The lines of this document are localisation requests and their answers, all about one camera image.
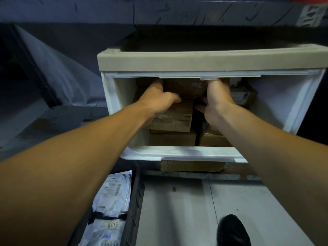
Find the left arm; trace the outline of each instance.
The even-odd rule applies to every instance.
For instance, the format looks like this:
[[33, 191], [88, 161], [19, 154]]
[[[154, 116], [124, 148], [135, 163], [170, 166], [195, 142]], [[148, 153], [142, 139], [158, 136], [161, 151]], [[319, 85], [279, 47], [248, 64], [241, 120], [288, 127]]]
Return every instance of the left arm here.
[[1, 162], [1, 244], [66, 245], [134, 134], [180, 101], [157, 80], [117, 113]]

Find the person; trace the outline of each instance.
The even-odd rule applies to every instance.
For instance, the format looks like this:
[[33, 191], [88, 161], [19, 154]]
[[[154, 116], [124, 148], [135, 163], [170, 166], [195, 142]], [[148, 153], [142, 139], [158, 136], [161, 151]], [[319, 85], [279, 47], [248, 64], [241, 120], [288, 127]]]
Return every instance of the person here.
[[[328, 146], [284, 132], [236, 105], [220, 79], [208, 82], [203, 100], [207, 105], [195, 108], [252, 165], [312, 242], [326, 245]], [[163, 92], [158, 79], [115, 114], [4, 160], [1, 245], [66, 245], [133, 135], [180, 101]]]

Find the tiled floor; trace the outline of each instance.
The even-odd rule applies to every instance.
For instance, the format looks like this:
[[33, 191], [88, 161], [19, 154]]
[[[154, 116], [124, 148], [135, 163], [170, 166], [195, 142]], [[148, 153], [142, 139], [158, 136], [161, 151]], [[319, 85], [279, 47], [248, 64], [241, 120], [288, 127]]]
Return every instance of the tiled floor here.
[[253, 246], [313, 246], [261, 184], [154, 177], [145, 186], [137, 246], [214, 246], [227, 214], [240, 218]]

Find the right hand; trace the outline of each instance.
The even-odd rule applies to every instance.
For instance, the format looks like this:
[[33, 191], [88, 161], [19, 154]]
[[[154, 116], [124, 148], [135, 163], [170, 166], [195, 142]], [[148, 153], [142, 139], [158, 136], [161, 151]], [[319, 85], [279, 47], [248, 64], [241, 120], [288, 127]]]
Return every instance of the right hand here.
[[208, 81], [207, 98], [202, 97], [207, 106], [196, 105], [196, 110], [203, 112], [206, 121], [214, 128], [219, 129], [221, 115], [234, 105], [230, 93], [229, 78]]

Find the shoe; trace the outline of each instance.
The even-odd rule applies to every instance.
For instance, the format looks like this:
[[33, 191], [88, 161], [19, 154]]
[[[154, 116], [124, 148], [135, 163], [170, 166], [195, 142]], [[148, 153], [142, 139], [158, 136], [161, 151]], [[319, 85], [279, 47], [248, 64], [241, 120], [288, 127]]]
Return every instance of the shoe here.
[[216, 232], [218, 246], [251, 246], [251, 240], [241, 221], [230, 214], [222, 218]]

